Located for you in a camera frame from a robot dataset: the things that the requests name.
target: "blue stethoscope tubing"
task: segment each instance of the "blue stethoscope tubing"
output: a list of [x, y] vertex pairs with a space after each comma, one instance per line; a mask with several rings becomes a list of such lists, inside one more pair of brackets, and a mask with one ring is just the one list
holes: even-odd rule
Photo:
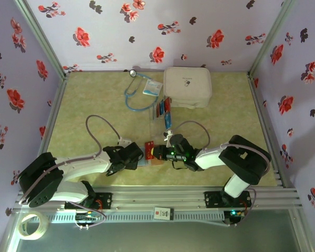
[[[146, 79], [150, 79], [150, 80], [152, 79], [152, 78], [148, 77], [147, 75], [143, 75], [141, 73], [136, 73], [136, 75], [133, 78], [136, 78], [137, 76], [140, 76], [140, 77], [143, 77], [143, 78], [146, 78]], [[137, 89], [139, 88], [142, 80], [140, 81], [139, 85], [137, 86], [137, 88], [132, 93], [127, 93], [128, 89], [131, 87], [133, 82], [134, 82], [134, 80], [132, 80], [132, 82], [129, 84], [129, 86], [124, 91], [126, 107], [129, 108], [132, 111], [135, 111], [135, 112], [145, 111], [145, 110], [149, 109], [150, 107], [152, 107], [157, 102], [157, 100], [159, 98], [158, 96], [155, 98], [155, 100], [153, 101], [152, 104], [150, 104], [149, 106], [147, 106], [145, 108], [142, 108], [142, 109], [134, 109], [134, 108], [132, 108], [132, 107], [130, 107], [128, 105], [128, 98], [135, 95], [135, 93], [137, 92]]]

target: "green table surface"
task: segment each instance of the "green table surface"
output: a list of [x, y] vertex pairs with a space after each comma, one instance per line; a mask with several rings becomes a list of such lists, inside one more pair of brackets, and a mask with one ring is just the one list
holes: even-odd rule
[[[163, 82], [163, 72], [145, 72], [145, 75]], [[90, 114], [105, 117], [123, 138], [135, 141], [139, 146], [152, 139], [149, 111], [133, 112], [125, 106], [124, 90], [132, 81], [127, 72], [72, 72], [67, 82], [48, 151], [55, 157], [74, 157], [98, 150], [96, 143], [85, 129], [85, 119]], [[137, 81], [129, 90], [134, 90]], [[209, 147], [229, 141], [233, 135], [241, 135], [252, 143], [266, 148], [255, 104], [246, 73], [211, 72], [213, 95], [205, 108], [194, 110], [172, 108], [174, 126], [186, 120], [195, 120], [204, 125], [211, 136]], [[142, 94], [144, 84], [137, 94], [129, 99], [134, 108], [149, 105], [154, 98]], [[98, 118], [89, 122], [91, 132], [102, 146], [115, 146], [117, 136]], [[207, 142], [205, 132], [195, 124], [185, 124], [177, 132], [186, 137], [195, 148]], [[87, 180], [93, 186], [101, 185], [210, 185], [223, 186], [233, 175], [225, 165], [203, 172], [174, 170], [171, 162], [143, 166], [135, 171], [124, 170], [106, 177], [105, 174], [89, 174], [73, 181]], [[276, 186], [271, 171], [261, 180], [261, 186]]]

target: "floral wallpaper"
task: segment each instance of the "floral wallpaper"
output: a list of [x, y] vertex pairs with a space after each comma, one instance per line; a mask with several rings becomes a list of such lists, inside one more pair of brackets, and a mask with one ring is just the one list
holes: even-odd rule
[[20, 190], [17, 178], [37, 155], [58, 85], [59, 77], [15, 3], [1, 0], [0, 243]]
[[315, 237], [315, 1], [295, 3], [254, 78], [279, 160]]
[[[249, 71], [282, 4], [282, 0], [26, 2], [64, 71], [74, 65], [83, 71], [203, 65], [209, 70]], [[274, 64], [280, 54], [278, 46]]]

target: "masking tape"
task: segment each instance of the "masking tape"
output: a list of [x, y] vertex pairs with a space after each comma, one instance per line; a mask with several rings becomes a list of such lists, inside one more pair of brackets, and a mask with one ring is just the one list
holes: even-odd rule
[[[39, 225], [36, 231], [32, 234], [29, 234], [27, 231], [27, 225], [33, 217], [39, 218]], [[37, 240], [41, 238], [48, 229], [49, 220], [48, 217], [39, 212], [29, 212], [26, 214], [20, 221], [18, 225], [18, 231], [20, 233], [20, 238], [23, 240]]]

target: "white plastic container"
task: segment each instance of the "white plastic container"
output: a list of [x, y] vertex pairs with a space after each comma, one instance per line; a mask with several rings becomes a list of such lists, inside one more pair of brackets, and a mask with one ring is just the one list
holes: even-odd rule
[[206, 107], [212, 96], [210, 72], [203, 67], [170, 67], [164, 71], [163, 94], [171, 107]]

